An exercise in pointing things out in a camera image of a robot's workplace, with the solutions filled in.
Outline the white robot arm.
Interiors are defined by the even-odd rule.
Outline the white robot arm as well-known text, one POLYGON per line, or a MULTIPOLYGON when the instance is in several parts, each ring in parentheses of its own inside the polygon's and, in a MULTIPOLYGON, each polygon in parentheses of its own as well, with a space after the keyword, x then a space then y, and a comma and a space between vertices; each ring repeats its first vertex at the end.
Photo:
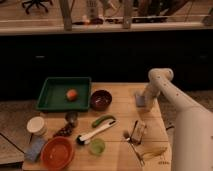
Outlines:
POLYGON ((171 171, 213 171, 213 113, 171 83, 170 68, 153 68, 144 91, 145 108, 162 93, 177 111, 171 171))

